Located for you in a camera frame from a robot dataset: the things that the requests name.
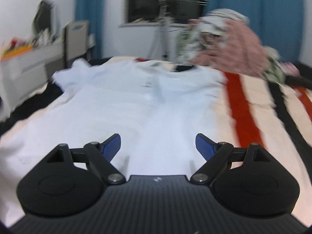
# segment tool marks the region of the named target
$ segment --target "pink clothing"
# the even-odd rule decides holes
[[[299,70],[290,62],[282,63],[282,70],[289,76],[300,76]]]
[[[259,77],[266,70],[266,51],[258,36],[245,24],[226,20],[227,36],[224,48],[220,48],[219,38],[215,38],[211,49],[200,51],[191,64]]]

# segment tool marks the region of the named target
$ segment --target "pile of clothes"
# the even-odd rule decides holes
[[[297,76],[294,65],[279,63],[278,52],[262,46],[248,23],[248,17],[230,9],[216,9],[190,20],[189,28],[178,36],[177,62],[278,83],[285,81],[285,74]]]
[[[262,73],[263,79],[272,83],[285,83],[287,76],[300,77],[299,70],[290,62],[285,62],[277,50],[265,46],[268,67]]]

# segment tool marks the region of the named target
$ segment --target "blue curtain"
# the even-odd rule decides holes
[[[298,60],[303,31],[303,0],[210,0],[208,11],[229,8],[249,17],[249,27],[263,45],[287,61]]]
[[[75,20],[89,20],[90,33],[95,34],[93,58],[102,58],[104,0],[76,0]]]

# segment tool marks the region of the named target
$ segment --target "drawer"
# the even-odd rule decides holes
[[[10,117],[11,112],[19,102],[14,83],[9,78],[4,77],[0,81],[0,96],[4,104],[4,111],[0,117],[0,122],[2,122]]]
[[[47,76],[44,63],[37,65],[16,78],[14,85],[19,97],[19,103],[25,101],[30,93],[43,86],[46,82]]]
[[[14,80],[37,65],[47,63],[53,59],[59,59],[60,57],[62,57],[62,45],[61,43],[56,43],[33,49],[29,53],[14,57],[6,61],[3,66],[6,67],[10,77]]]

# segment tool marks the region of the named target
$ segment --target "metal screw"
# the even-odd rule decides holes
[[[108,176],[108,180],[111,181],[111,182],[119,182],[119,181],[121,181],[123,178],[124,178],[124,176],[122,176],[122,175],[119,174],[119,173],[113,173],[113,174],[110,174],[110,175]]]
[[[205,182],[208,180],[208,176],[204,173],[197,173],[193,176],[193,179],[197,182]]]

